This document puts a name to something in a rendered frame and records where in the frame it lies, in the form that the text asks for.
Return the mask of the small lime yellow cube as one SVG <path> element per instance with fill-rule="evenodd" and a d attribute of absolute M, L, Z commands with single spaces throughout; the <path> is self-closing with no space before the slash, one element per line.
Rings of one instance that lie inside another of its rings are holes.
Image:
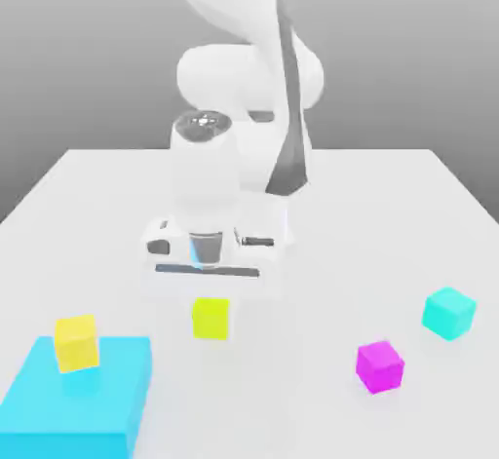
<path fill-rule="evenodd" d="M 227 340 L 229 306 L 230 302 L 227 298 L 198 297 L 192 307 L 194 337 Z"/>

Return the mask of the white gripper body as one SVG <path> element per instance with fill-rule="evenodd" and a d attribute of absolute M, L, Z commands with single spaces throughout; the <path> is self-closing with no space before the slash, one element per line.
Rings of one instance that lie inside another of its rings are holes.
<path fill-rule="evenodd" d="M 200 268 L 192 264 L 157 262 L 142 269 L 142 295 L 155 298 L 280 298 L 282 279 L 273 264 L 222 264 Z"/>

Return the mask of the large cyan box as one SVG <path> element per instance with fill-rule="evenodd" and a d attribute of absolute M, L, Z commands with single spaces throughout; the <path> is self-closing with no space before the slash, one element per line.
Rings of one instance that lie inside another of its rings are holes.
<path fill-rule="evenodd" d="M 38 337 L 0 402 L 0 459 L 133 459 L 151 374 L 144 336 L 104 336 L 99 365 L 69 373 Z"/>

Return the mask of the small turquoise cube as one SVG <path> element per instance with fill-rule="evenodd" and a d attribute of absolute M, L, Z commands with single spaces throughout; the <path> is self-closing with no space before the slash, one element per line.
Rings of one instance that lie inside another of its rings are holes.
<path fill-rule="evenodd" d="M 477 301 L 453 287 L 443 287 L 425 301 L 422 325 L 446 341 L 470 330 Z"/>

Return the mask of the small magenta cube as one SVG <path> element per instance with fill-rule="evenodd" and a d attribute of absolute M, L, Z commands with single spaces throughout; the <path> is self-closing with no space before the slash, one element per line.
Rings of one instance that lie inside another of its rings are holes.
<path fill-rule="evenodd" d="M 378 341 L 358 348 L 356 373 L 372 394 L 399 388 L 403 371 L 404 360 L 389 341 Z"/>

